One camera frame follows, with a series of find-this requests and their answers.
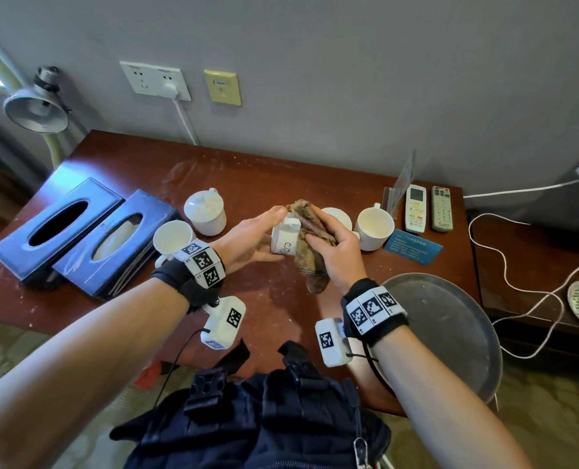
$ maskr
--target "remote control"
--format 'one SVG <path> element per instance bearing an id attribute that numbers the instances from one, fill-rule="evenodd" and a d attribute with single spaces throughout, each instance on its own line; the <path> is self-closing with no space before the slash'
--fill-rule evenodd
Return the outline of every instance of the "remote control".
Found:
<path id="1" fill-rule="evenodd" d="M 454 228 L 450 206 L 450 189 L 433 186 L 431 194 L 433 196 L 433 230 L 450 232 Z"/>
<path id="2" fill-rule="evenodd" d="M 421 234 L 426 230 L 426 188 L 411 184 L 407 189 L 404 210 L 404 227 L 409 232 Z"/>

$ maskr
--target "wall socket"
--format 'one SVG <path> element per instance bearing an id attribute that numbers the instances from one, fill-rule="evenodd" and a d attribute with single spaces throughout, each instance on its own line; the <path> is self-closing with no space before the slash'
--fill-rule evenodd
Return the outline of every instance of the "wall socket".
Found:
<path id="1" fill-rule="evenodd" d="M 120 61 L 120 66 L 135 93 L 170 98 L 163 91 L 163 86 L 170 83 L 179 91 L 178 100 L 192 99 L 180 69 L 125 61 Z"/>

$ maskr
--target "gray tray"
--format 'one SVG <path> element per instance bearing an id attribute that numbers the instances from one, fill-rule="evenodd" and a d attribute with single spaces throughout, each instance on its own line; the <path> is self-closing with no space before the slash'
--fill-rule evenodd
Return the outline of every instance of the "gray tray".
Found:
<path id="1" fill-rule="evenodd" d="M 488 403 L 500 385 L 502 352 L 482 308 L 457 285 L 426 273 L 405 273 L 382 285 L 407 311 L 415 335 Z"/>

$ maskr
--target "person's left hand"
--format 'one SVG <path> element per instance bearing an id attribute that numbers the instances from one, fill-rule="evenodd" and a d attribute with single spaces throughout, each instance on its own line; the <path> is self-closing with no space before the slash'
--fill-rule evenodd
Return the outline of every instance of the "person's left hand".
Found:
<path id="1" fill-rule="evenodd" d="M 285 255 L 270 250 L 271 236 L 266 232 L 281 223 L 287 211 L 284 206 L 274 206 L 268 212 L 242 220 L 227 235 L 209 245 L 220 255 L 228 275 L 251 261 L 280 261 Z"/>

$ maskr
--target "brown table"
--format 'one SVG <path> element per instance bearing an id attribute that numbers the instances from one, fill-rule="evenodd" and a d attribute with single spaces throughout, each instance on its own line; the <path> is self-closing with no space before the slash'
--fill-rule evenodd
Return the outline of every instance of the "brown table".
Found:
<path id="1" fill-rule="evenodd" d="M 129 197 L 140 188 L 179 210 L 193 192 L 217 188 L 224 198 L 226 231 L 242 219 L 301 198 L 320 207 L 339 207 L 355 220 L 363 208 L 380 201 L 383 187 L 394 183 L 394 178 L 379 174 L 93 131 L 44 183 L 0 238 L 90 176 L 122 197 Z M 419 184 L 426 188 L 432 186 Z M 479 301 L 462 191 L 450 189 L 454 231 L 441 234 L 428 228 L 423 234 L 426 239 L 444 246 L 433 263 L 423 266 L 380 249 L 364 254 L 365 267 L 372 278 L 382 283 L 401 273 L 432 273 L 457 284 Z M 149 264 L 133 284 L 144 281 L 151 267 Z M 247 306 L 240 337 L 246 341 L 251 357 L 240 369 L 239 376 L 281 367 L 281 355 L 276 350 L 292 339 L 309 350 L 316 366 L 325 374 L 332 378 L 353 377 L 364 405 L 403 414 L 400 404 L 382 387 L 364 359 L 355 358 L 349 366 L 334 369 L 322 363 L 314 326 L 323 316 L 341 316 L 340 294 L 335 287 L 329 286 L 318 296 L 309 295 L 304 277 L 296 271 L 293 258 L 287 257 L 281 263 L 255 263 L 231 275 L 224 284 L 223 296 L 231 294 Z M 27 289 L 0 265 L 0 323 L 55 334 L 99 304 L 72 284 L 51 292 Z M 202 327 L 205 321 L 204 313 L 186 316 L 158 357 L 172 361 L 190 332 Z M 363 353 L 360 347 L 355 350 Z M 195 339 L 179 363 L 210 367 L 222 355 Z"/>
<path id="2" fill-rule="evenodd" d="M 524 290 L 555 290 L 579 266 L 579 234 L 574 232 L 514 224 L 484 216 L 473 223 L 472 233 L 478 243 L 504 253 L 509 281 Z M 474 246 L 474 251 L 482 306 L 490 316 L 522 315 L 543 297 L 542 294 L 510 288 L 504 282 L 504 263 L 499 253 L 479 246 Z M 572 281 L 578 279 L 579 272 Z M 568 287 L 558 293 L 566 303 L 566 312 L 556 330 L 579 335 L 579 320 L 567 305 Z M 559 313 L 558 301 L 550 297 L 531 316 L 518 321 L 547 328 Z"/>

